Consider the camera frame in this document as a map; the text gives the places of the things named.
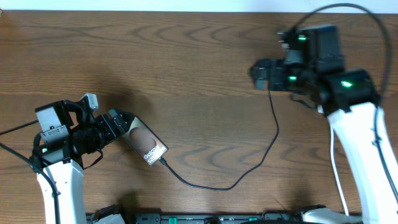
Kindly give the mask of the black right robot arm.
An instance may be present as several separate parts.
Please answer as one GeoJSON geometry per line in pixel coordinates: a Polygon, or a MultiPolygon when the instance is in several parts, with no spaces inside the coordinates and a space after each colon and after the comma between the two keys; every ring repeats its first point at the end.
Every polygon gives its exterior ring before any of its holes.
{"type": "Polygon", "coordinates": [[[346,70],[333,25],[281,35],[283,59],[264,58],[251,68],[258,90],[308,95],[338,136],[360,197],[361,223],[397,221],[397,159],[374,83],[363,69],[346,70]]]}

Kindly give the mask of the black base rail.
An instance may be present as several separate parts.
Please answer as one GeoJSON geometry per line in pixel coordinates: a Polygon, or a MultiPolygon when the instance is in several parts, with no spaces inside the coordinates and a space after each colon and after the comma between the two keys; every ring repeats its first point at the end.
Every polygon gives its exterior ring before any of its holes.
{"type": "Polygon", "coordinates": [[[295,213],[271,211],[260,213],[181,213],[159,209],[125,209],[111,205],[86,214],[87,223],[132,224],[206,224],[206,223],[303,223],[295,213]]]}

